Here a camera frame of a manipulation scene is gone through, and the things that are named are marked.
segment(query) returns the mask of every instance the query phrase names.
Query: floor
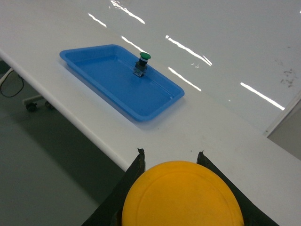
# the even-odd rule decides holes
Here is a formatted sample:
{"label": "floor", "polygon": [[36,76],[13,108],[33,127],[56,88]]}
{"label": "floor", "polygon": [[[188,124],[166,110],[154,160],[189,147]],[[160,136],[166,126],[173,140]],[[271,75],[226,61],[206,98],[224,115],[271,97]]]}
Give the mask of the floor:
{"label": "floor", "polygon": [[[21,86],[11,74],[2,89]],[[0,95],[0,226],[80,226],[124,172],[44,100],[28,112],[36,94],[25,82]],[[269,138],[301,159],[300,134],[297,110]]]}

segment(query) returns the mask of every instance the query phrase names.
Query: table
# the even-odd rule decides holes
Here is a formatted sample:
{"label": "table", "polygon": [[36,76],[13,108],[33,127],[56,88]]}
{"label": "table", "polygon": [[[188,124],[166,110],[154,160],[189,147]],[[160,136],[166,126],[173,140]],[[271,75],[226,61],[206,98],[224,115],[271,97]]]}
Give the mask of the table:
{"label": "table", "polygon": [[91,15],[70,0],[1,0],[0,57],[123,170],[137,148],[145,150],[147,169],[164,161],[195,162],[204,151],[274,221],[300,225],[301,161],[175,76],[156,54],[149,64],[180,85],[185,96],[152,121],[124,117],[75,78],[59,57],[64,49],[117,44],[139,55],[130,40]]}

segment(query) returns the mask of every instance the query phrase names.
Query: blue plastic tray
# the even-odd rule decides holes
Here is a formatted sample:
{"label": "blue plastic tray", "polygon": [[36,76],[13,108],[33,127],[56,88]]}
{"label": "blue plastic tray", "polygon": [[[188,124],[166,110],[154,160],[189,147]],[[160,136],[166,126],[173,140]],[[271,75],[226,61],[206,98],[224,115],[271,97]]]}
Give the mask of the blue plastic tray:
{"label": "blue plastic tray", "polygon": [[60,57],[94,92],[137,121],[153,119],[184,96],[183,89],[149,65],[143,77],[134,75],[139,58],[121,46],[64,50]]}

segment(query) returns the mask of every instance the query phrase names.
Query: caster wheel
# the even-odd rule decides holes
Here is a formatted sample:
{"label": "caster wheel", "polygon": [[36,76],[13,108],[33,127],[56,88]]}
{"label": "caster wheel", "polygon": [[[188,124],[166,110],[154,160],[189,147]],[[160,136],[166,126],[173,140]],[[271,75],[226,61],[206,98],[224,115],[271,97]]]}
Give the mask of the caster wheel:
{"label": "caster wheel", "polygon": [[53,109],[55,108],[55,107],[53,107],[52,104],[49,103],[48,101],[45,102],[45,107],[48,108],[48,109],[50,109],[50,110],[53,110]]}
{"label": "caster wheel", "polygon": [[27,104],[25,107],[26,107],[27,111],[34,112],[37,109],[37,104],[30,103],[30,104]]}

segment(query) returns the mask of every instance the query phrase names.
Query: yellow disc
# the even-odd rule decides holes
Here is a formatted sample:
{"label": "yellow disc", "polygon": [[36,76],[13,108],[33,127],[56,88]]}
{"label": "yellow disc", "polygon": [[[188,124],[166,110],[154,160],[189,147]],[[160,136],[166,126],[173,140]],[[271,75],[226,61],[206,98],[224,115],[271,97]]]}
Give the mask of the yellow disc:
{"label": "yellow disc", "polygon": [[209,169],[171,161],[143,173],[131,187],[122,226],[243,226],[229,187]]}

